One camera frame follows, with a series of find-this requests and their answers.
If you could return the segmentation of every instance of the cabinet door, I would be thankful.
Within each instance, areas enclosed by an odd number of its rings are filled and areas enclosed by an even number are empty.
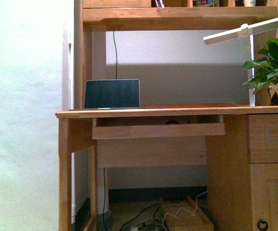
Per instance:
[[[253,202],[253,230],[257,222],[268,223],[269,231],[278,231],[278,163],[250,164]]]

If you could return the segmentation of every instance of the white cable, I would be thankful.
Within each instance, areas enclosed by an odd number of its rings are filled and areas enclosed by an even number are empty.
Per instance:
[[[234,104],[234,105],[236,105],[236,106],[239,106],[239,107],[246,107],[246,106],[249,106],[249,105],[240,105],[240,104],[237,104],[237,103],[234,103],[234,102],[229,102],[229,103],[232,103],[232,104]]]
[[[203,194],[205,194],[205,193],[207,193],[207,191],[205,191],[205,192],[203,192],[203,193],[201,193],[201,194],[199,194],[199,195],[196,196],[196,207],[195,207],[195,210],[194,210],[194,211],[191,212],[191,211],[187,210],[186,208],[180,207],[180,208],[177,210],[177,212],[176,212],[175,215],[172,215],[172,214],[170,214],[170,213],[166,213],[166,214],[164,215],[164,219],[163,219],[163,221],[162,221],[162,226],[164,227],[164,229],[165,229],[166,231],[168,231],[167,228],[164,226],[164,220],[165,220],[165,218],[166,218],[166,215],[170,215],[170,216],[174,217],[174,219],[177,220],[177,215],[178,215],[178,213],[180,212],[181,209],[185,210],[186,212],[191,213],[192,215],[195,215],[195,212],[196,212],[196,210],[197,210],[197,208],[198,208],[198,197],[201,196],[201,195],[203,195]]]

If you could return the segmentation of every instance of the desk leg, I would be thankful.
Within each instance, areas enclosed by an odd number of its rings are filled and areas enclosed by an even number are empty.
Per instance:
[[[59,119],[59,231],[72,230],[72,153],[69,120]]]
[[[92,230],[97,230],[97,186],[96,186],[96,145],[89,147],[90,161],[90,209],[91,219],[95,219]]]

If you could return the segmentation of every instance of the wooden shelf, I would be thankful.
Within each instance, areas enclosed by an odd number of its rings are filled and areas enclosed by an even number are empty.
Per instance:
[[[84,30],[227,30],[278,16],[276,6],[83,9]]]

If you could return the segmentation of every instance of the drawer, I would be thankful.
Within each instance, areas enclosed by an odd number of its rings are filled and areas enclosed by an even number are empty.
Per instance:
[[[247,127],[250,163],[278,163],[278,114],[249,115]]]
[[[100,118],[94,140],[224,135],[222,115]]]

